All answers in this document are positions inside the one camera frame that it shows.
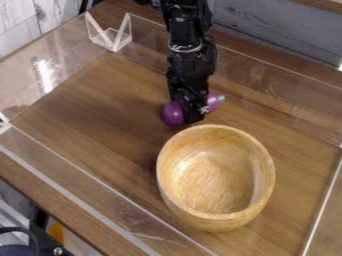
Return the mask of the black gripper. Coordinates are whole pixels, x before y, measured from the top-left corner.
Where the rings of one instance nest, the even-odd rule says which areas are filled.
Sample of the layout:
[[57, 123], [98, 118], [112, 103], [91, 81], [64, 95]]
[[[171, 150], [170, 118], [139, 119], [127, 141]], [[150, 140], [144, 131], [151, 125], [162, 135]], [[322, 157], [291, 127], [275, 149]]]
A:
[[218, 48], [206, 42], [199, 51], [172, 52], [168, 56], [167, 82], [170, 99], [182, 99], [186, 123], [196, 123], [208, 113], [208, 78], [215, 72]]

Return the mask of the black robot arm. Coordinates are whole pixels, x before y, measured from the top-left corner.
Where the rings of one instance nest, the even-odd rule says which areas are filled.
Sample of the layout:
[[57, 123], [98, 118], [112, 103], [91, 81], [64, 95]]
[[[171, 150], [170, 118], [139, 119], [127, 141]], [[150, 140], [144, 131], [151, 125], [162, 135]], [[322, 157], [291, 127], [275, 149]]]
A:
[[211, 110], [208, 79], [218, 62], [207, 0], [132, 1], [162, 11], [170, 32], [166, 77], [171, 102], [162, 109], [163, 121], [171, 126], [192, 124]]

